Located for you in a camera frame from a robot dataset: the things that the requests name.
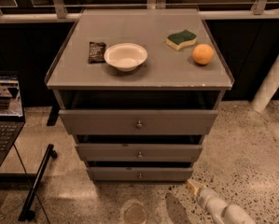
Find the white bowl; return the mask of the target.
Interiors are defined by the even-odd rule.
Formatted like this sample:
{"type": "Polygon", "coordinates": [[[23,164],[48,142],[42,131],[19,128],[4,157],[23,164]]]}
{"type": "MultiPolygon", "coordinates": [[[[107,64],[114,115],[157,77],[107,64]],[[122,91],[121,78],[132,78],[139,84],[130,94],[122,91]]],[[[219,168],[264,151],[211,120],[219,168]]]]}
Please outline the white bowl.
{"type": "Polygon", "coordinates": [[[136,69],[147,59],[147,51],[134,43],[121,43],[108,48],[105,62],[122,72],[136,69]]]}

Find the black snack packet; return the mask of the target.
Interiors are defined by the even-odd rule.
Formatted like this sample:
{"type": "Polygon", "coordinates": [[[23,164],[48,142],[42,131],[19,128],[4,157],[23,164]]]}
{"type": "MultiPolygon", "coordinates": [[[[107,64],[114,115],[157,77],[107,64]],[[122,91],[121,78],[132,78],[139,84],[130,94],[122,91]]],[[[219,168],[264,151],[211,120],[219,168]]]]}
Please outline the black snack packet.
{"type": "Polygon", "coordinates": [[[89,46],[89,63],[103,63],[105,61],[105,48],[104,42],[90,42],[89,46]]]}

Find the orange fruit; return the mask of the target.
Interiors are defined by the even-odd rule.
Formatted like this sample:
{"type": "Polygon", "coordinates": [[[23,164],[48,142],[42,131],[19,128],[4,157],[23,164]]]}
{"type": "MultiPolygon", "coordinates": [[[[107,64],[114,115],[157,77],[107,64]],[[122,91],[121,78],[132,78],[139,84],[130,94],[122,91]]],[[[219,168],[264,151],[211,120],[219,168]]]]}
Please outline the orange fruit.
{"type": "Polygon", "coordinates": [[[207,44],[200,44],[192,51],[192,58],[195,63],[207,65],[214,59],[214,49],[207,44]]]}

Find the black laptop stand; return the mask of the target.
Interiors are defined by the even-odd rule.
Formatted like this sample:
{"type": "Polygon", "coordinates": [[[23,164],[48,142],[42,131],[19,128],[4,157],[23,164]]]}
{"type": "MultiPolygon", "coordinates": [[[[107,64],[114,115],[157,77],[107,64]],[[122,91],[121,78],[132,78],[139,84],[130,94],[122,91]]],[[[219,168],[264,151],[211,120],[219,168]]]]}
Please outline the black laptop stand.
{"type": "Polygon", "coordinates": [[[21,213],[18,217],[18,221],[23,222],[25,220],[33,220],[35,218],[35,211],[31,209],[34,199],[37,197],[37,191],[39,189],[41,180],[44,176],[45,170],[50,159],[56,159],[58,157],[57,152],[54,150],[53,144],[48,144],[45,154],[41,160],[41,163],[36,173],[28,173],[21,160],[21,156],[18,153],[21,166],[23,168],[22,173],[0,173],[1,183],[26,183],[29,187],[28,195],[24,201],[21,209],[21,213]]]}

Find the grey top drawer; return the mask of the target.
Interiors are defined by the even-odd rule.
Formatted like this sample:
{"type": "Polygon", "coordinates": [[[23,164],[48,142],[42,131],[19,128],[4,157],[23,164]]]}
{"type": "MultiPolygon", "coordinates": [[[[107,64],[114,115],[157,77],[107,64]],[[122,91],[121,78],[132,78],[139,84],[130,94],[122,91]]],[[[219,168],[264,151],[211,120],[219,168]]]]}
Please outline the grey top drawer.
{"type": "Polygon", "coordinates": [[[208,134],[215,110],[61,110],[70,134],[187,135],[208,134]]]}

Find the grey bottom drawer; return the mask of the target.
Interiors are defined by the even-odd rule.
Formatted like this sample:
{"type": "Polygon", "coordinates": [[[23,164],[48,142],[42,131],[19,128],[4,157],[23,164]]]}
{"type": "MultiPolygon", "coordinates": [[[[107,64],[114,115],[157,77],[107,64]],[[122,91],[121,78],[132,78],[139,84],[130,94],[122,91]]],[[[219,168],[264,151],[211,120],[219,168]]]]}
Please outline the grey bottom drawer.
{"type": "Polygon", "coordinates": [[[151,181],[181,182],[189,179],[191,168],[135,168],[135,167],[94,167],[87,173],[93,181],[151,181]]]}

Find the grey middle drawer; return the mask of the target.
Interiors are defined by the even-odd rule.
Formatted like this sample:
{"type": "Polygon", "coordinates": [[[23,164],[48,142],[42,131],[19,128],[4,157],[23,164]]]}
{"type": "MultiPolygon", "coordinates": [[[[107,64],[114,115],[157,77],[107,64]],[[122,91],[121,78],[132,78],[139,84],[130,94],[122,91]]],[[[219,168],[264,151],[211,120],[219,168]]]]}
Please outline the grey middle drawer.
{"type": "Polygon", "coordinates": [[[83,161],[196,161],[202,145],[81,144],[76,146],[83,161]]]}

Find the green yellow sponge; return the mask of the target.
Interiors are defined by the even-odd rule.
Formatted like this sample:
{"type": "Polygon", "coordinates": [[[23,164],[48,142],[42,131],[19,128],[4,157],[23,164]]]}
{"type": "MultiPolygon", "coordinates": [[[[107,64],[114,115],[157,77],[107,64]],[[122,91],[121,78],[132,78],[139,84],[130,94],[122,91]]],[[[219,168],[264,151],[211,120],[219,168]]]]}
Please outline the green yellow sponge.
{"type": "Polygon", "coordinates": [[[188,30],[168,35],[165,43],[174,50],[181,50],[195,44],[197,36],[188,30]]]}

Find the round floor drain cover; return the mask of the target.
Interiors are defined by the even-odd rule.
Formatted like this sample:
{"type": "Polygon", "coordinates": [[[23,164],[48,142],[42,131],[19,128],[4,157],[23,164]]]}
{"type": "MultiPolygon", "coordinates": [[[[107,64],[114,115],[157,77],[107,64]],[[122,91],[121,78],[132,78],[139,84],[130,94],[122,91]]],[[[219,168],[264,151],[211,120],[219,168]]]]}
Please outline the round floor drain cover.
{"type": "Polygon", "coordinates": [[[130,203],[123,210],[125,224],[146,224],[147,218],[147,211],[140,203],[130,203]]]}

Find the black laptop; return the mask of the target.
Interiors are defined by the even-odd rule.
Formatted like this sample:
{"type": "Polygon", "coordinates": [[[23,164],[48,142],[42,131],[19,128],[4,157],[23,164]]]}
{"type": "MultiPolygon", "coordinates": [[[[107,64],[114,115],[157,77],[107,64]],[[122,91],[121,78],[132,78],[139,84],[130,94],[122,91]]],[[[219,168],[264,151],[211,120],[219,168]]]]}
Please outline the black laptop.
{"type": "Polygon", "coordinates": [[[24,123],[19,75],[16,72],[0,71],[0,166],[24,123]]]}

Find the grey drawer cabinet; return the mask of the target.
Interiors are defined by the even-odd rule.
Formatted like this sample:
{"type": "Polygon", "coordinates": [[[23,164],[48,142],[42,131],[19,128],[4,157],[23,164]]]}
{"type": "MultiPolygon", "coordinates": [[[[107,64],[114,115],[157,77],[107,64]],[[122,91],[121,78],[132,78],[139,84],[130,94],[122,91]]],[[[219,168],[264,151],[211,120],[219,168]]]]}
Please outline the grey drawer cabinet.
{"type": "MultiPolygon", "coordinates": [[[[86,10],[71,30],[46,84],[61,110],[215,110],[233,84],[219,56],[197,65],[189,48],[175,51],[165,43],[187,29],[198,43],[212,42],[194,9],[86,10]],[[107,63],[89,63],[90,42],[107,46],[131,42],[146,49],[147,59],[124,73],[107,63]]],[[[202,145],[206,134],[71,134],[81,144],[202,145]]],[[[84,161],[88,168],[191,168],[195,161],[84,161]]]]}

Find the grey drawer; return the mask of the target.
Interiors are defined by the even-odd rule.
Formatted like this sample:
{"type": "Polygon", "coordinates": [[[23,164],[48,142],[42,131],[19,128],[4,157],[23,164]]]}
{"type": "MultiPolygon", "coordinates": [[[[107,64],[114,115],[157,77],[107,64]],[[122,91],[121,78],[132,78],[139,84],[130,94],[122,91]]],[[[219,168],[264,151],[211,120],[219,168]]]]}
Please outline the grey drawer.
{"type": "Polygon", "coordinates": [[[135,167],[94,167],[87,173],[93,181],[151,181],[181,182],[189,179],[191,168],[135,168],[135,167]]]}
{"type": "Polygon", "coordinates": [[[76,146],[83,161],[196,161],[202,145],[81,144],[76,146]]]}
{"type": "Polygon", "coordinates": [[[208,134],[215,110],[61,110],[70,134],[187,135],[208,134]]]}

